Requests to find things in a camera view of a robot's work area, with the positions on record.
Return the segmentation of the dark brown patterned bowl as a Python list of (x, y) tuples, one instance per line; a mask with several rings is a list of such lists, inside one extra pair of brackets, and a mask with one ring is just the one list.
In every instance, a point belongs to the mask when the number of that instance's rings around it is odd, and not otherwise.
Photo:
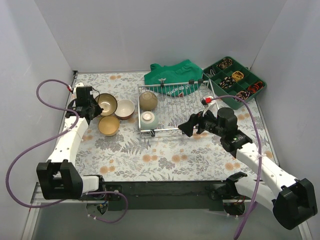
[(109, 93), (101, 93), (95, 97), (96, 102), (102, 108), (101, 116), (111, 116), (118, 108), (118, 101)]

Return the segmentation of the beige bowl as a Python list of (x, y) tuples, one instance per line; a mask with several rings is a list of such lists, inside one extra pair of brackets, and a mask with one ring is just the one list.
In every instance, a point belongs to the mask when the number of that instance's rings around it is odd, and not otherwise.
[(143, 111), (152, 111), (158, 105), (158, 98), (157, 96), (150, 91), (143, 92), (139, 96), (139, 107)]
[(104, 116), (98, 123), (98, 130), (105, 136), (114, 136), (120, 127), (120, 121), (115, 116)]

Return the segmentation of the mint green dotted bowl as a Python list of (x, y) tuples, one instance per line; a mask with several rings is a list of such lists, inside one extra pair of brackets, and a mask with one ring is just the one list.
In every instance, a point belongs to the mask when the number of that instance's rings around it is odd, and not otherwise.
[(151, 111), (144, 111), (140, 114), (140, 129), (155, 130), (158, 127), (159, 119)]

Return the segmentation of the red floral bowl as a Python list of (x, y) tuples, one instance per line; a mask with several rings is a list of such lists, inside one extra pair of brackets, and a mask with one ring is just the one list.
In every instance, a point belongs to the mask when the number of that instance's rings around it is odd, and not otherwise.
[(135, 104), (129, 99), (122, 99), (117, 102), (115, 116), (121, 120), (128, 120), (135, 112)]

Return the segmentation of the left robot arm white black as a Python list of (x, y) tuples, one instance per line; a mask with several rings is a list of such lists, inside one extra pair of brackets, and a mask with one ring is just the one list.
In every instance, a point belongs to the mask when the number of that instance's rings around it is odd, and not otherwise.
[(106, 196), (106, 187), (101, 184), (100, 175), (81, 176), (76, 170), (75, 162), (80, 143), (90, 122), (102, 113), (102, 108), (93, 97), (93, 88), (83, 83), (73, 89), (73, 99), (68, 109), (78, 113), (67, 112), (64, 118), (62, 135), (46, 162), (37, 165), (36, 173), (41, 191), (46, 200), (78, 200), (83, 194), (89, 194), (95, 200)]

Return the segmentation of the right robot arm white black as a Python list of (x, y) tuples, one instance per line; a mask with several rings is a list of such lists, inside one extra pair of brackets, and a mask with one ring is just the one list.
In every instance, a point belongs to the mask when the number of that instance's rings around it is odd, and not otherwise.
[(257, 174), (256, 178), (250, 178), (243, 172), (229, 176), (226, 192), (230, 198), (251, 197), (271, 210), (276, 220), (288, 230), (318, 213), (313, 184), (306, 178), (297, 179), (267, 156), (259, 154), (253, 141), (238, 129), (238, 118), (231, 108), (220, 108), (217, 115), (210, 110), (192, 114), (178, 128), (191, 137), (194, 126), (198, 126), (198, 134), (207, 131), (218, 136), (226, 152)]

